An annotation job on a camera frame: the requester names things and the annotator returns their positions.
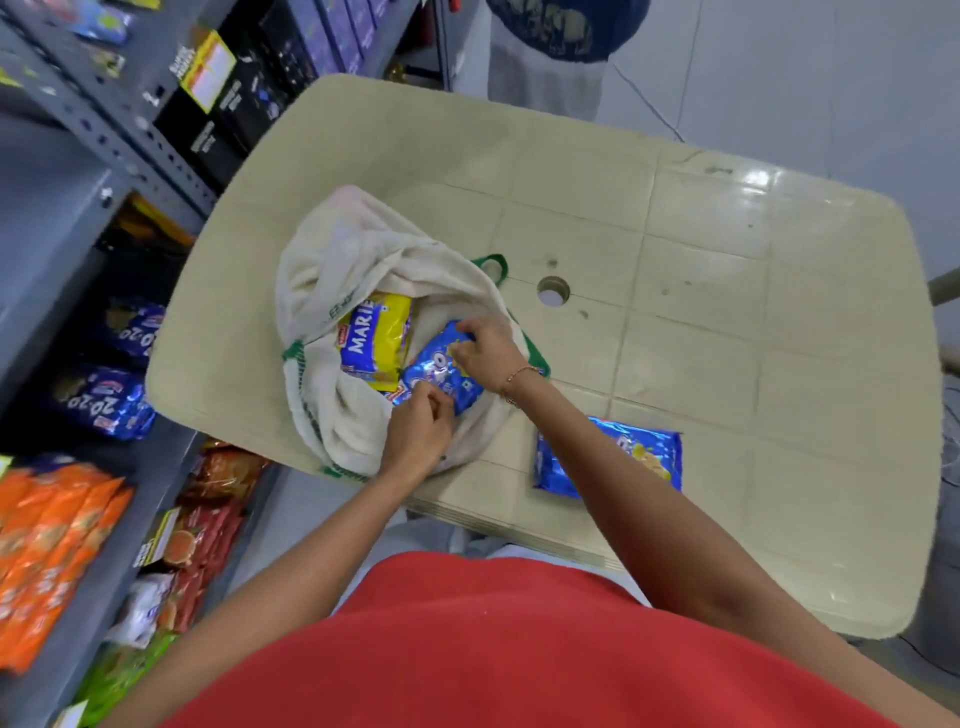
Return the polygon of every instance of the blue cloth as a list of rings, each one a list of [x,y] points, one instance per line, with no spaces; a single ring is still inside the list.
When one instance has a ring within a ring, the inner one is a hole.
[[[487,4],[531,48],[557,61],[579,63],[606,61],[636,34],[650,10],[650,0],[487,0]]]

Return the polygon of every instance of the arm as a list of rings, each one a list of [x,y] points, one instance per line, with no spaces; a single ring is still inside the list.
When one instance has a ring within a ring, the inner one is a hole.
[[[154,726],[261,647],[330,615],[387,521],[450,442],[453,402],[429,385],[394,409],[377,477],[176,640],[102,723]]]
[[[457,362],[543,434],[624,567],[658,609],[763,644],[905,728],[960,726],[833,634],[707,514],[620,449],[526,362],[505,321],[461,324]]]

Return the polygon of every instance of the orange snack packet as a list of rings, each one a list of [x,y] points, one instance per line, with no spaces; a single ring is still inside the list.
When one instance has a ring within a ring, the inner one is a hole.
[[[267,460],[240,449],[213,449],[180,494],[181,499],[245,499],[256,484]]]
[[[104,473],[80,463],[59,468],[37,478],[39,482],[54,484],[58,491],[40,513],[3,581],[0,581],[0,629],[10,618],[13,604],[23,588],[40,571],[47,556],[67,532],[84,504],[90,487],[105,479],[107,476]]]
[[[0,659],[0,667],[8,667],[18,675],[30,669],[30,665],[43,647],[54,624],[57,623],[60,613],[66,608],[69,596],[76,588],[77,582],[100,551],[110,531],[120,521],[132,497],[133,490],[124,488],[110,499],[107,508],[104,509],[104,515],[86,534],[80,547],[74,551],[66,568],[60,573],[60,579],[53,590],[44,595],[35,607],[33,616],[27,620],[27,627],[21,639],[17,640],[16,644],[12,644],[9,652]]]
[[[52,483],[34,480],[16,503],[0,530],[0,579],[7,576],[31,530],[58,491]]]
[[[96,483],[89,488],[83,505],[73,517],[73,521],[67,528],[66,533],[63,534],[63,538],[47,555],[46,560],[30,583],[13,599],[9,607],[7,626],[0,634],[0,659],[22,637],[27,627],[27,620],[33,615],[44,595],[53,590],[60,573],[64,570],[86,534],[103,516],[110,498],[121,483],[123,483],[122,477]],[[0,602],[0,615],[4,613],[5,606]]]
[[[33,484],[33,474],[26,468],[14,468],[0,476],[0,528]]]

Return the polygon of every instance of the table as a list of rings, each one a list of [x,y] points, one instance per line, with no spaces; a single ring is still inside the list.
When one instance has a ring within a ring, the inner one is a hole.
[[[257,145],[190,256],[154,352],[165,416],[315,473],[274,325],[280,251],[357,184],[467,257],[583,411],[679,430],[684,492],[835,630],[910,620],[932,538],[940,379],[909,224],[889,199],[745,158],[346,76]],[[540,302],[565,281],[569,299]],[[425,483],[423,513],[619,568],[576,499],[530,487],[520,413]]]

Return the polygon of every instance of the yellow label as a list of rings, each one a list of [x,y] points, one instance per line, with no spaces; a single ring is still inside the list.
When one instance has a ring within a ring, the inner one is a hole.
[[[17,79],[11,78],[7,75],[7,72],[0,68],[0,84],[11,85],[14,88],[23,88],[23,84],[20,83]]]
[[[220,34],[210,31],[183,74],[180,88],[190,94],[204,113],[210,113],[236,63]]]

